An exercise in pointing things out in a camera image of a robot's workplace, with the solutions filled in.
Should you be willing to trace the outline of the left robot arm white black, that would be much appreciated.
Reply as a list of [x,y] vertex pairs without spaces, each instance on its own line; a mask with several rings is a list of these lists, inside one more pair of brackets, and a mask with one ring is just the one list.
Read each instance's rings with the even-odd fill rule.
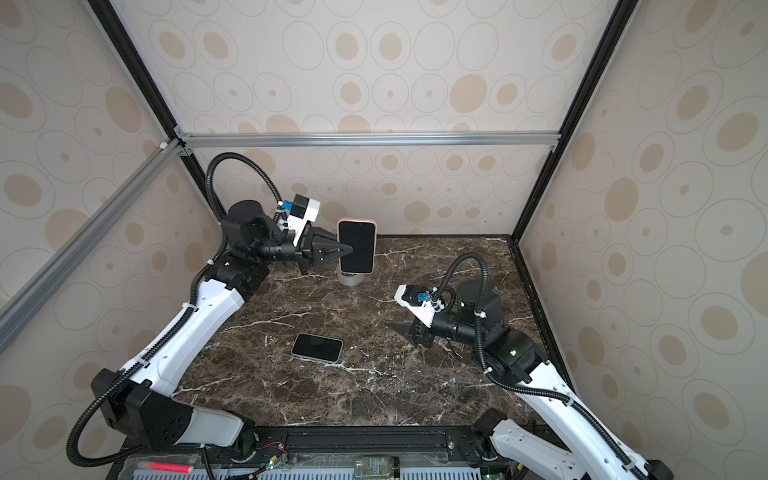
[[224,249],[194,280],[190,301],[120,371],[103,370],[93,380],[95,403],[109,427],[153,450],[244,443],[245,419],[183,404],[172,395],[211,337],[256,293],[272,263],[291,262],[306,274],[360,252],[354,243],[314,226],[318,211],[317,201],[302,196],[279,203],[277,219],[255,200],[229,209],[220,221]]

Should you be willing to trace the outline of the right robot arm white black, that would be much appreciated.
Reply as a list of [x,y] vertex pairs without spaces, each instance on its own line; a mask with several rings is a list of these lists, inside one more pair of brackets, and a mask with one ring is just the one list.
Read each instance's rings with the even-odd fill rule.
[[522,399],[557,438],[545,440],[491,411],[475,425],[480,451],[544,479],[673,478],[662,461],[645,459],[597,419],[538,345],[504,321],[500,297],[481,286],[465,281],[448,300],[433,301],[434,289],[401,285],[394,300],[414,319],[391,326],[414,346],[430,347],[437,337],[471,346],[488,380]]

